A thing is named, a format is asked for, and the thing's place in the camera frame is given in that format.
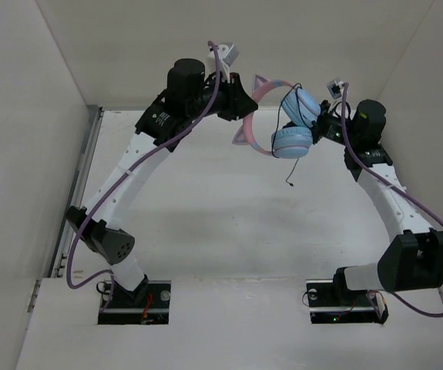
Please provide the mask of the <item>pink blue cat-ear headphones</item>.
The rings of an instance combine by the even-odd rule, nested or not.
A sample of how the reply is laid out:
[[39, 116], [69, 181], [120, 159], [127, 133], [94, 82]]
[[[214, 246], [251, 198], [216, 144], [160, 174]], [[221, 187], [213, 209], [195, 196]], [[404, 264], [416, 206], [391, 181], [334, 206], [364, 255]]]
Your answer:
[[280, 101], [278, 112], [285, 113], [290, 121], [284, 126], [277, 126], [270, 138], [271, 148], [265, 150], [256, 141], [252, 113], [243, 118], [232, 144], [250, 146], [258, 153], [281, 159], [297, 160], [308, 154], [313, 145], [313, 122], [321, 114], [321, 108], [300, 83], [293, 84], [281, 79], [269, 80], [255, 75], [251, 98], [258, 103], [272, 90], [283, 87], [289, 90]]

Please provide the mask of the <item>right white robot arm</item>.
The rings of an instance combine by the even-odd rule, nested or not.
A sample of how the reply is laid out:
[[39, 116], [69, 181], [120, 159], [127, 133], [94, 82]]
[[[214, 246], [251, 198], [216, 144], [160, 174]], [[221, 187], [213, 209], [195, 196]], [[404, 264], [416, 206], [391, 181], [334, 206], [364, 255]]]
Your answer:
[[443, 230], [436, 230], [398, 191], [393, 161], [381, 145], [386, 109], [375, 100], [361, 101], [352, 118], [340, 118], [324, 100], [316, 137], [345, 141], [344, 162], [355, 182], [370, 197], [381, 217], [390, 245], [376, 263], [341, 267], [331, 285], [333, 298], [350, 303], [359, 292], [414, 291], [443, 285]]

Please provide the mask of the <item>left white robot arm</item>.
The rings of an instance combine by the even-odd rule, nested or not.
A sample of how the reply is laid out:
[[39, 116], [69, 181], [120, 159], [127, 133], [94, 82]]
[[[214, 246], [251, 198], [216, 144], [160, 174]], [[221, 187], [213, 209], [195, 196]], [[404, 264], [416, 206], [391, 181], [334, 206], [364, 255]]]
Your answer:
[[130, 204], [153, 171], [176, 149], [200, 121], [217, 115], [239, 120], [257, 110], [244, 91], [240, 76], [231, 72], [231, 61], [222, 57], [207, 75], [197, 59], [179, 59], [168, 71], [166, 88], [153, 100], [135, 125], [129, 145], [106, 182], [83, 206], [71, 206], [65, 218], [76, 236], [69, 251], [73, 258], [78, 242], [100, 255], [112, 286], [120, 288], [127, 304], [142, 304], [148, 278], [132, 255], [135, 239], [121, 225]]

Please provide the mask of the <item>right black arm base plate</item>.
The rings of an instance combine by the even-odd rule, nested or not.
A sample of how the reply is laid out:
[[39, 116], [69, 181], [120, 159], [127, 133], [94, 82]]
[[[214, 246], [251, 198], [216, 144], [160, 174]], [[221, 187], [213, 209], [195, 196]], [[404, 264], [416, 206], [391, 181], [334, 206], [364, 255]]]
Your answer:
[[314, 325], [379, 324], [389, 318], [388, 305], [379, 291], [351, 291], [340, 297], [332, 280], [306, 280], [302, 302]]

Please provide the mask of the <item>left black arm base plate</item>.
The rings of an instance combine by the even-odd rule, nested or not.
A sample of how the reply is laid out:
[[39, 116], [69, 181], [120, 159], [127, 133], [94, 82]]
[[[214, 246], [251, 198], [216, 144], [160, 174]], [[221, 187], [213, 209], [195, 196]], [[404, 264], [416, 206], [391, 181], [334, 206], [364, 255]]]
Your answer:
[[99, 325], [167, 325], [169, 323], [169, 305], [171, 281], [150, 281], [146, 292], [139, 301], [131, 294], [114, 285], [112, 299], [107, 304], [111, 283], [101, 281], [96, 284], [100, 293]]

